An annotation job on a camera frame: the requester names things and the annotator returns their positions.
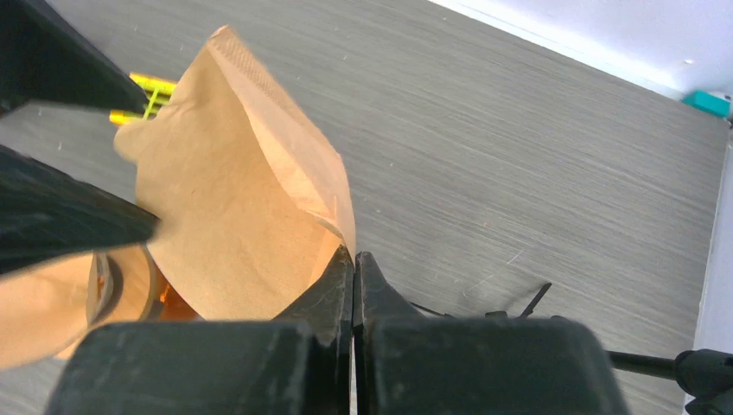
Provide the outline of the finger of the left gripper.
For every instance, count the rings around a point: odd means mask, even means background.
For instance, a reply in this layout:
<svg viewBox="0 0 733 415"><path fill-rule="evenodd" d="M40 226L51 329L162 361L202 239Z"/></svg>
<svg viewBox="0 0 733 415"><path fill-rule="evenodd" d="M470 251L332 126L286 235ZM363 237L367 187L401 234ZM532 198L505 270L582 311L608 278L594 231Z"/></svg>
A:
<svg viewBox="0 0 733 415"><path fill-rule="evenodd" d="M159 219L8 147L1 149L1 272L152 238Z"/></svg>
<svg viewBox="0 0 733 415"><path fill-rule="evenodd" d="M45 1L1 2L1 113L30 101L140 113L143 89Z"/></svg>

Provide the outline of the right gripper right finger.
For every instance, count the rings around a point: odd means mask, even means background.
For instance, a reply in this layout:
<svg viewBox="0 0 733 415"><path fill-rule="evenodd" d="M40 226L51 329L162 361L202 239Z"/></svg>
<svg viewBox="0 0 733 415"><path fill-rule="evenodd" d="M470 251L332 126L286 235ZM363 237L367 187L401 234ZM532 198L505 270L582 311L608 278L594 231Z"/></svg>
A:
<svg viewBox="0 0 733 415"><path fill-rule="evenodd" d="M424 319L424 315L386 280L370 252L359 252L354 272L354 373L358 414L369 413L368 330L371 322L384 318Z"/></svg>

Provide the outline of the wooden ring holder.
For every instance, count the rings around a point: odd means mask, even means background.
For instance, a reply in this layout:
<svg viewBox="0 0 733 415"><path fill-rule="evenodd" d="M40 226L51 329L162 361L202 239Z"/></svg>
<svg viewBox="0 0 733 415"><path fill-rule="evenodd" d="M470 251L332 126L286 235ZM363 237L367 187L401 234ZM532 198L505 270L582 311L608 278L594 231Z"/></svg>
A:
<svg viewBox="0 0 733 415"><path fill-rule="evenodd" d="M158 270L146 248L141 245L120 247L106 252L104 257L110 264L113 282L111 301L80 338L55 355L58 359L69 359L91 330L112 323L144 321L153 310Z"/></svg>

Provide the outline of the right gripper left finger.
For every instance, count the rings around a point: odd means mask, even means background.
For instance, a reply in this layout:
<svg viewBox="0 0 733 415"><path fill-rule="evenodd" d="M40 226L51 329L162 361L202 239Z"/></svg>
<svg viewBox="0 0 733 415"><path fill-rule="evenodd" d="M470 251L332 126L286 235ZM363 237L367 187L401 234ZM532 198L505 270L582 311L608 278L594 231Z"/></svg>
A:
<svg viewBox="0 0 733 415"><path fill-rule="evenodd" d="M335 250L322 276L277 321L304 322L312 332L304 375L308 414L349 414L353 340L354 262Z"/></svg>

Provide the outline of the amber glass carafe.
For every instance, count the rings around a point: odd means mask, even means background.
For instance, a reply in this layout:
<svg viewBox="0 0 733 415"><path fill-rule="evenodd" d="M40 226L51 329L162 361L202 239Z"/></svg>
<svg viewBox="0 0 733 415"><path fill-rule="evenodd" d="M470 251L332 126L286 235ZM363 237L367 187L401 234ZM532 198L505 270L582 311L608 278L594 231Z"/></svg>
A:
<svg viewBox="0 0 733 415"><path fill-rule="evenodd" d="M200 315L180 296L162 272L156 270L153 302L148 319L160 322L189 322Z"/></svg>

